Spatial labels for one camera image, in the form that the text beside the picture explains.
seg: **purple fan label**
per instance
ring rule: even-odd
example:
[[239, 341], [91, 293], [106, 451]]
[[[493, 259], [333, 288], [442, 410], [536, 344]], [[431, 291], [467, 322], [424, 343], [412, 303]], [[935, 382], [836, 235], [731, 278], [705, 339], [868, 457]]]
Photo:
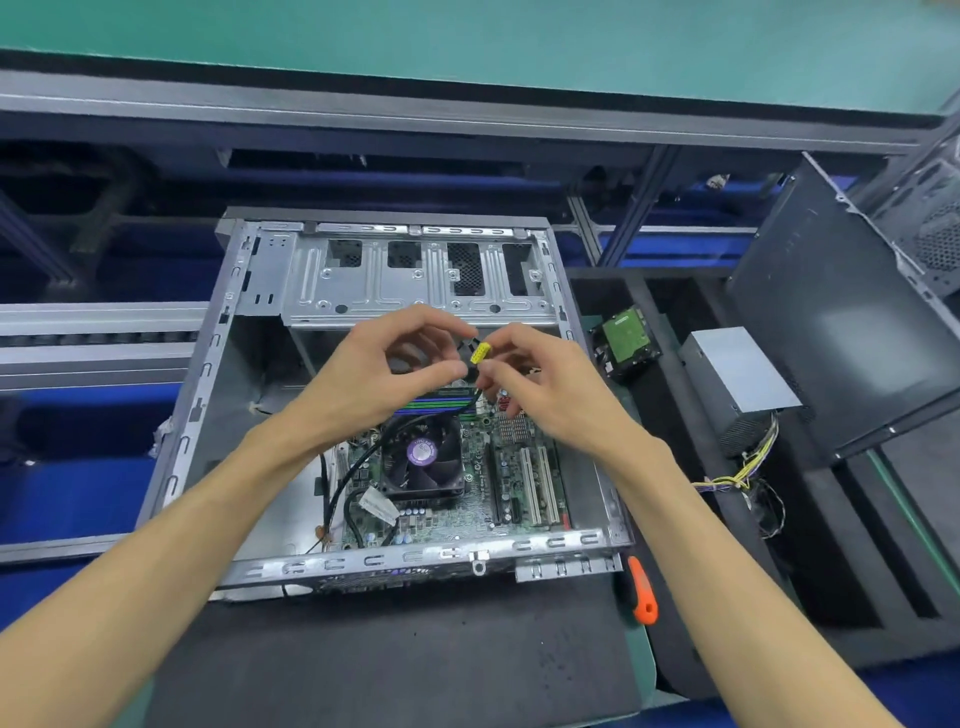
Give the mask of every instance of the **purple fan label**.
[[425, 437], [418, 437], [407, 446], [407, 460], [414, 465], [423, 467], [429, 465], [437, 459], [437, 446], [432, 440]]

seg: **yellow connector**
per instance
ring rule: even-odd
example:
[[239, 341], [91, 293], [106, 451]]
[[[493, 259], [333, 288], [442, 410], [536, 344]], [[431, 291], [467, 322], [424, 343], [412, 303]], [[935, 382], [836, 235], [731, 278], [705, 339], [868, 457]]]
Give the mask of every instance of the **yellow connector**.
[[492, 346], [486, 341], [483, 342], [480, 346], [477, 347], [477, 351], [473, 353], [473, 356], [470, 358], [470, 364], [479, 364], [481, 361], [487, 358], [487, 354], [490, 353]]

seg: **person's left hand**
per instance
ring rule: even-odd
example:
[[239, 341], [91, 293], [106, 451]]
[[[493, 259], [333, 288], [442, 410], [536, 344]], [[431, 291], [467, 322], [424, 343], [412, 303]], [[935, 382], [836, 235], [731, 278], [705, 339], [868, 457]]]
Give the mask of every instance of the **person's left hand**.
[[[388, 420], [400, 407], [467, 375], [453, 336], [477, 329], [418, 303], [357, 324], [300, 395], [266, 424], [297, 454], [316, 452]], [[411, 365], [391, 372], [388, 358]]]

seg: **orange handle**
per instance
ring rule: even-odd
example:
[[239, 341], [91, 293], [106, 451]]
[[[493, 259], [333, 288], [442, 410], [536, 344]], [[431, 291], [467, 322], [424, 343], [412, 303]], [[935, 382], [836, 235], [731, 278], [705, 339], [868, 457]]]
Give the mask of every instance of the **orange handle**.
[[653, 587], [650, 586], [650, 579], [647, 578], [647, 572], [640, 565], [640, 560], [635, 556], [627, 557], [627, 569], [630, 570], [631, 580], [636, 589], [636, 607], [634, 607], [634, 618], [640, 624], [650, 625], [657, 621], [660, 615], [660, 607], [657, 606], [657, 598], [654, 596]]

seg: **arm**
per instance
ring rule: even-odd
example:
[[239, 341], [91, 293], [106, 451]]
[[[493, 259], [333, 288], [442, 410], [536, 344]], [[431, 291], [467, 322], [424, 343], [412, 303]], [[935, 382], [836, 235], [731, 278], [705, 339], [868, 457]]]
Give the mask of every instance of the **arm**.
[[[478, 386], [511, 394], [548, 434], [612, 476], [657, 558], [738, 725], [898, 726], [689, 485], [670, 448], [637, 425], [574, 343], [523, 325], [492, 334]], [[516, 368], [536, 364], [534, 381]]]
[[[317, 453], [467, 373], [450, 332], [476, 329], [428, 306], [359, 324], [282, 412], [213, 472], [0, 634], [4, 723], [107, 724], [216, 588], [270, 501]], [[433, 363], [420, 367], [423, 354]], [[387, 357], [415, 371], [391, 374]]]

